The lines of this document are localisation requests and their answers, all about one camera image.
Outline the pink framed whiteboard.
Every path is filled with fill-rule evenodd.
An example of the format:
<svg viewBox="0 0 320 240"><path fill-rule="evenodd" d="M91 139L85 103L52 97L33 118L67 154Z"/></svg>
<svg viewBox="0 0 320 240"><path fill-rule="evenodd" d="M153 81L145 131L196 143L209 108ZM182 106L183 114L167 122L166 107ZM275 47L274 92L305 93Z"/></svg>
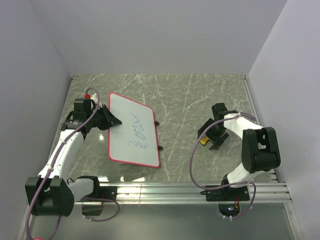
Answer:
<svg viewBox="0 0 320 240"><path fill-rule="evenodd" d="M109 110L122 124L108 130L108 157L119 163L159 168L155 114L151 107L111 92Z"/></svg>

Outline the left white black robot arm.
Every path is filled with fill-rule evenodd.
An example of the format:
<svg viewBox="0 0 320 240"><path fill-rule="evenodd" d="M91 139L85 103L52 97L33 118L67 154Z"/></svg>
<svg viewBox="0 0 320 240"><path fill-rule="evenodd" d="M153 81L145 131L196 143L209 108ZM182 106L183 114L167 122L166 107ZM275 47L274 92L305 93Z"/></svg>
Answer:
<svg viewBox="0 0 320 240"><path fill-rule="evenodd" d="M81 200L114 202L117 187L102 187L97 176L84 175L68 182L76 153L92 129L101 131L121 125L97 96L76 98L73 110L61 125L58 143L38 176L30 177L25 191L33 216L67 217Z"/></svg>

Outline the yellow bone shaped eraser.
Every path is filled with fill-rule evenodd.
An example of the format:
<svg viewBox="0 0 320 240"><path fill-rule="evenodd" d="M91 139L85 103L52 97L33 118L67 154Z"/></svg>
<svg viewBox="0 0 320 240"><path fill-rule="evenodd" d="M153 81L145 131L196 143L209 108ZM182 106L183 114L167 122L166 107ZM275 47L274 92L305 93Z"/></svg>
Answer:
<svg viewBox="0 0 320 240"><path fill-rule="evenodd" d="M210 139L205 136L205 137L202 137L200 140L199 140L199 143L202 145L202 146L205 146L208 142L210 141Z"/></svg>

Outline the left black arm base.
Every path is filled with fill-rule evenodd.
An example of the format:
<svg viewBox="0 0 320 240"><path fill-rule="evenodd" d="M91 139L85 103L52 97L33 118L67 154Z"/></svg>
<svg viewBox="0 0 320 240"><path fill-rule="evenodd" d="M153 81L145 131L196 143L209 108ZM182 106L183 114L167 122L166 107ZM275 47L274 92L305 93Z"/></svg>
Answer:
<svg viewBox="0 0 320 240"><path fill-rule="evenodd" d="M89 202L89 201L99 202L99 199L115 201L117 198L117 193L118 193L118 187L115 185L100 186L97 193L91 193L87 196L83 196L78 201L79 202Z"/></svg>

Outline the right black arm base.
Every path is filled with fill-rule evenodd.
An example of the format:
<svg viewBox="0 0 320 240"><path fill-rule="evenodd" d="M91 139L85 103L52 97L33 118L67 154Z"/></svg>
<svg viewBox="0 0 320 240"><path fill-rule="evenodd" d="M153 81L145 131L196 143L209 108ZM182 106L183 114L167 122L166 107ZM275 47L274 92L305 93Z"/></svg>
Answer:
<svg viewBox="0 0 320 240"><path fill-rule="evenodd" d="M207 202L232 202L232 201L249 201L250 194L247 186L233 188L225 187L217 190L203 190L200 192L204 195Z"/></svg>

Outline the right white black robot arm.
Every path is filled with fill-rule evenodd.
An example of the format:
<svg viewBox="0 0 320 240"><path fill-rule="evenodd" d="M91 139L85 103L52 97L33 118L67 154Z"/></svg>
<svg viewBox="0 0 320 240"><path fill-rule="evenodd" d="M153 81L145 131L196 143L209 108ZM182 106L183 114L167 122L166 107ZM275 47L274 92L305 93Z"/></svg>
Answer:
<svg viewBox="0 0 320 240"><path fill-rule="evenodd" d="M211 143L210 150L219 149L233 132L241 140L241 163L221 182L220 193L226 200L238 195L238 188L251 182L263 172L278 168L281 156L276 130L256 123L248 113L228 110L225 104L216 103L211 107L213 118L209 118L197 131L198 143Z"/></svg>

